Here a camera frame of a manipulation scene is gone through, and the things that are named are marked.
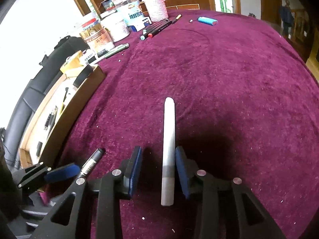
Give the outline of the white plastic tub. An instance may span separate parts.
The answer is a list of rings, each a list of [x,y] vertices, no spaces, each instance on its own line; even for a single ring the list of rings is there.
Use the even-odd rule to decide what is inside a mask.
[[[109,35],[112,38],[113,42],[118,42],[126,38],[130,31],[123,19],[117,12],[110,14],[103,20],[101,20],[100,24],[104,29],[106,29]]]

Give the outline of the white tube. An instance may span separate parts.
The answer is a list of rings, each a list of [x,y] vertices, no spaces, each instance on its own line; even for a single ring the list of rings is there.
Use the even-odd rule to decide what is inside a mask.
[[[161,205],[168,207],[174,204],[175,188],[175,102],[167,97],[164,102],[163,127],[163,162]]]

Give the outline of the black electrical tape roll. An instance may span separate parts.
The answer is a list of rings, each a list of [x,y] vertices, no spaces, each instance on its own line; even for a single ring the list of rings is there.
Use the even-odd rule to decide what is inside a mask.
[[[89,77],[89,75],[91,75],[93,70],[94,70],[94,68],[91,65],[85,66],[84,69],[79,73],[79,75],[75,79],[73,86],[75,88],[79,88],[81,86],[81,84],[85,81],[85,79],[87,79],[87,77]]]

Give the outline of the black sofa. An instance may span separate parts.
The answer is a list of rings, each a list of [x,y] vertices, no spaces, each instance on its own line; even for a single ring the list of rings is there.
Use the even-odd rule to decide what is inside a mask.
[[[69,56],[88,48],[88,44],[82,38],[66,36],[58,42],[53,52],[48,56],[45,55],[39,63],[42,69],[33,79],[29,80],[4,132],[4,158],[10,170],[20,168],[18,148],[22,136],[40,103],[53,84],[61,77],[60,67]]]

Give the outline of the cardboard tray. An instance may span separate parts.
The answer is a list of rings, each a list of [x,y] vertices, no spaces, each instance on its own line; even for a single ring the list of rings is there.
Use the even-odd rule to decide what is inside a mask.
[[[54,83],[40,103],[24,133],[19,147],[22,168],[39,162],[51,167],[68,132],[99,85],[105,74],[98,65],[79,88],[73,83],[84,66],[67,70]]]

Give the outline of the blue snack bag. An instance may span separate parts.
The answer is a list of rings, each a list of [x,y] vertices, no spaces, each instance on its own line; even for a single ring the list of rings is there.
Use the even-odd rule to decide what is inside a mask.
[[[141,20],[144,17],[143,12],[140,9],[139,1],[124,1],[123,3],[116,5],[116,8],[127,26],[134,25],[135,20]]]

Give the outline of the red lid plastic jar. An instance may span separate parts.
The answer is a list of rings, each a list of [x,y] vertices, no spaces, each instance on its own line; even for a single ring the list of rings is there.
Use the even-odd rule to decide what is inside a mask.
[[[80,32],[80,36],[83,39],[87,39],[90,36],[93,36],[95,33],[99,32],[102,29],[102,25],[99,20],[96,18],[92,18],[86,23],[82,24],[82,31]]]

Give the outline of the bundle of black markers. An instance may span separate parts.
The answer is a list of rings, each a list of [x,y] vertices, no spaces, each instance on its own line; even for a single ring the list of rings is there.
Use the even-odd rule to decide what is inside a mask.
[[[164,29],[166,29],[168,26],[172,25],[172,20],[163,21],[157,24],[155,27],[153,27],[151,30],[148,30],[145,34],[140,36],[140,40],[146,40],[147,38],[153,38],[160,32],[162,32]]]

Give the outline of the blue lighter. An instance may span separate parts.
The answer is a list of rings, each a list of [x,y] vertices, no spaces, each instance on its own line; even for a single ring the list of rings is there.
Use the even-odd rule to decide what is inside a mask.
[[[213,18],[208,18],[208,17],[199,17],[197,20],[200,23],[212,25],[212,26],[214,26],[218,23],[218,20],[213,19]]]

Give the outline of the pink woven basket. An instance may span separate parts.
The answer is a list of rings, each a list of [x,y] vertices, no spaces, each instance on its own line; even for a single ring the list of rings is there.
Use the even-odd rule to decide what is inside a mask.
[[[143,0],[152,22],[159,22],[168,18],[166,0]]]

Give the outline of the black fountain pen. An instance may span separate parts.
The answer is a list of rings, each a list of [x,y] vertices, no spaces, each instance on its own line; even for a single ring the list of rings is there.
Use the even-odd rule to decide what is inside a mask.
[[[82,166],[80,173],[77,176],[79,178],[86,178],[95,168],[95,166],[99,163],[100,159],[103,157],[105,153],[104,148],[96,149],[93,154],[87,159],[85,164]]]

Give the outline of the blue white small box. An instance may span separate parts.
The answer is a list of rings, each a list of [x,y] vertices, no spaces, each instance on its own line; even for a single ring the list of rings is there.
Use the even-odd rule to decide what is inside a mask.
[[[133,32],[138,32],[138,31],[143,30],[145,27],[147,27],[148,25],[151,25],[151,24],[152,24],[152,21],[149,17],[139,17],[139,18],[135,18],[135,19],[130,21],[129,28]]]

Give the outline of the glass jar copper label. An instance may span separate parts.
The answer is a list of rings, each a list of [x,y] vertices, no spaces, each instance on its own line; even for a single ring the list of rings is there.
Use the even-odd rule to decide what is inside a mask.
[[[104,28],[88,37],[85,42],[95,53],[100,53],[104,50],[108,52],[115,47],[108,31]]]

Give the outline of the yellow packing tape roll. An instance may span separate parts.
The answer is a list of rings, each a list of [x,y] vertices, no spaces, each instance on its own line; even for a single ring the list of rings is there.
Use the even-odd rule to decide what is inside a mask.
[[[82,55],[83,55],[83,52],[79,50],[75,52],[72,56],[69,56],[65,60],[64,64],[61,66],[60,71],[63,74],[65,74],[67,70],[75,69],[82,66],[82,64],[80,63],[80,57],[82,57]]]

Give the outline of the green pocket knife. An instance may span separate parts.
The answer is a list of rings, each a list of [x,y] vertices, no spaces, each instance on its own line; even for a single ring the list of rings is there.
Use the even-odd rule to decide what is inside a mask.
[[[110,50],[108,53],[106,53],[103,58],[109,58],[109,57],[129,48],[129,46],[130,45],[128,43],[121,44],[121,45],[115,47],[114,49]]]

